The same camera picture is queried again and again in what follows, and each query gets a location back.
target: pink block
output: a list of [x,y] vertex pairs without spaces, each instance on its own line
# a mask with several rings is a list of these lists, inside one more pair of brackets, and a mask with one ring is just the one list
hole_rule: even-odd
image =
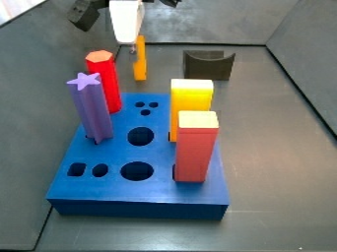
[[218,128],[178,127],[176,181],[206,181],[217,132]]

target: toy block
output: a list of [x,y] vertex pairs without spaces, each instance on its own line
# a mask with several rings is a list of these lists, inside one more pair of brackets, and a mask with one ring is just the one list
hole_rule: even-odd
[[170,141],[177,142],[178,112],[181,110],[208,111],[212,108],[212,80],[172,80]]
[[113,122],[105,100],[101,74],[78,74],[78,79],[67,82],[73,100],[86,129],[86,137],[95,143],[113,138]]
[[85,32],[91,29],[99,17],[101,13],[94,8],[90,0],[78,0],[67,13],[69,21]]
[[137,61],[133,63],[134,79],[137,81],[146,80],[146,54],[145,54],[145,36],[139,35],[135,42]]
[[229,80],[236,53],[224,57],[224,51],[185,51],[185,78]]
[[213,111],[180,111],[174,180],[205,182],[218,132]]
[[114,54],[106,50],[94,51],[86,61],[89,72],[101,74],[110,113],[117,113],[122,110],[122,98]]
[[[221,220],[229,193],[218,143],[205,183],[173,179],[177,145],[168,141],[169,94],[123,94],[114,138],[94,145],[79,126],[47,199],[62,215]],[[144,116],[142,109],[150,114]]]

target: shape sorter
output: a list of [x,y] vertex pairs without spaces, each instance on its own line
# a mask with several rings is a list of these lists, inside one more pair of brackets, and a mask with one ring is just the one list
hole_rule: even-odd
[[47,199],[62,215],[221,220],[229,205],[218,143],[205,183],[174,181],[170,95],[122,94],[114,138],[95,145],[81,125]]

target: hole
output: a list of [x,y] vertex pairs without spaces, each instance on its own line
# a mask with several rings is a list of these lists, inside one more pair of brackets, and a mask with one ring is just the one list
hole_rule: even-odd
[[158,102],[152,102],[152,103],[149,104],[149,106],[150,106],[150,107],[157,107],[157,106],[158,106]]
[[74,162],[70,165],[67,175],[70,177],[81,177],[85,173],[86,166],[87,166],[87,164],[83,162]]
[[146,116],[152,113],[152,111],[149,109],[142,109],[141,111],[141,115]]
[[131,181],[142,181],[153,175],[153,166],[142,161],[134,161],[122,167],[122,176]]
[[145,103],[144,103],[142,101],[139,101],[139,102],[135,103],[135,106],[137,106],[137,107],[144,107],[144,106],[145,106]]
[[154,139],[153,131],[146,127],[138,127],[129,131],[127,140],[134,146],[146,146]]
[[109,173],[109,166],[103,163],[98,164],[93,169],[93,175],[95,177],[103,177]]

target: purple star prism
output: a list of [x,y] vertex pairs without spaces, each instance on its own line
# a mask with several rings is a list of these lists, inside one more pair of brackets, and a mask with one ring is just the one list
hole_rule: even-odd
[[101,74],[78,74],[78,79],[67,82],[73,100],[85,126],[87,138],[99,144],[113,138],[113,121],[103,92]]

